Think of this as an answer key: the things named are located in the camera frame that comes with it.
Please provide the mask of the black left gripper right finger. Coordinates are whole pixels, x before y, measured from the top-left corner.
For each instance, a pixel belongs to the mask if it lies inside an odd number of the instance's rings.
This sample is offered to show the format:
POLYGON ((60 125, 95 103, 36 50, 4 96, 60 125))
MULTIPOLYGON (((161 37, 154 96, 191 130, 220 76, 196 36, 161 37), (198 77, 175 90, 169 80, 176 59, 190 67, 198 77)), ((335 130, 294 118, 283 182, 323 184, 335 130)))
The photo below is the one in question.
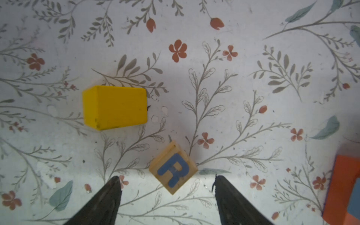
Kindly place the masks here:
POLYGON ((212 190, 215 190, 222 225, 272 224, 223 175, 215 176, 212 190))

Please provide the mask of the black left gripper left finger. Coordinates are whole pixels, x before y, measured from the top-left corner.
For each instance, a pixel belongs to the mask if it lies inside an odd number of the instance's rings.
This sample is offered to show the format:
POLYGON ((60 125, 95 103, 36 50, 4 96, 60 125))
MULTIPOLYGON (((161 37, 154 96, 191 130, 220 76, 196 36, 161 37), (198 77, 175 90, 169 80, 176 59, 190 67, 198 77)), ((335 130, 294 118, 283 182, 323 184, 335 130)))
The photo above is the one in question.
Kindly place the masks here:
POLYGON ((122 188, 118 176, 112 177, 66 225, 114 225, 121 204, 122 188))

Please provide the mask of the wood block letter R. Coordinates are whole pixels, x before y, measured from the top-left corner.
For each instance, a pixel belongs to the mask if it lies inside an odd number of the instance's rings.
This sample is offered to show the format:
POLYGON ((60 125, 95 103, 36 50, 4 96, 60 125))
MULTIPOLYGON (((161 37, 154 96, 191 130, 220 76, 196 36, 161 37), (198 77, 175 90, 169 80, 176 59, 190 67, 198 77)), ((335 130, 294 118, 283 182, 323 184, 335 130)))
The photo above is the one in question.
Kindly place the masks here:
POLYGON ((174 195, 198 172, 198 168, 180 145, 176 141, 171 141, 151 161, 149 171, 170 194, 174 195))

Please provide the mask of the yellow triangular roof block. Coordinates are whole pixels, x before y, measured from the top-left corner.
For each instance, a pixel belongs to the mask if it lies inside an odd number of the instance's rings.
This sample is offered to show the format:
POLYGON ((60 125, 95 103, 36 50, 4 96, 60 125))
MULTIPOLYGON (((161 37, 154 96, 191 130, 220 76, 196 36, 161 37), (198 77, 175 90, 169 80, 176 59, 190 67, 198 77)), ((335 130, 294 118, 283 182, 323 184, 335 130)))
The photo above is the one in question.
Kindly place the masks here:
POLYGON ((96 130, 129 127, 148 121, 143 88, 93 86, 82 92, 85 125, 96 130))

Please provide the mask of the red-orange rectangular block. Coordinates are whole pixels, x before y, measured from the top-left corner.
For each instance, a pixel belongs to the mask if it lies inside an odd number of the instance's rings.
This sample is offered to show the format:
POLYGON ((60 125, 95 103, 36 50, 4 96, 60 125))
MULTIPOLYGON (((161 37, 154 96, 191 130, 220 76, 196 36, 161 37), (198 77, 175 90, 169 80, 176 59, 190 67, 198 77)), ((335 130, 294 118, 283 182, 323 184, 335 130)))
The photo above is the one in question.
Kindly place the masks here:
POLYGON ((322 218, 330 225, 347 225, 347 206, 360 177, 360 158, 337 155, 322 218))

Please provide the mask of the light blue block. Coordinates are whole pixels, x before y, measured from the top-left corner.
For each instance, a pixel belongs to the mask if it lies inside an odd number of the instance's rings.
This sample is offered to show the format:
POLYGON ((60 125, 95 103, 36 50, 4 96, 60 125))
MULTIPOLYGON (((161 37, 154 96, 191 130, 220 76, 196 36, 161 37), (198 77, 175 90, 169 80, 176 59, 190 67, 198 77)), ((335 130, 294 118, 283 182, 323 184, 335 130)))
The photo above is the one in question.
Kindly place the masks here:
POLYGON ((346 224, 360 224, 360 178, 356 179, 352 189, 350 200, 347 206, 346 224))

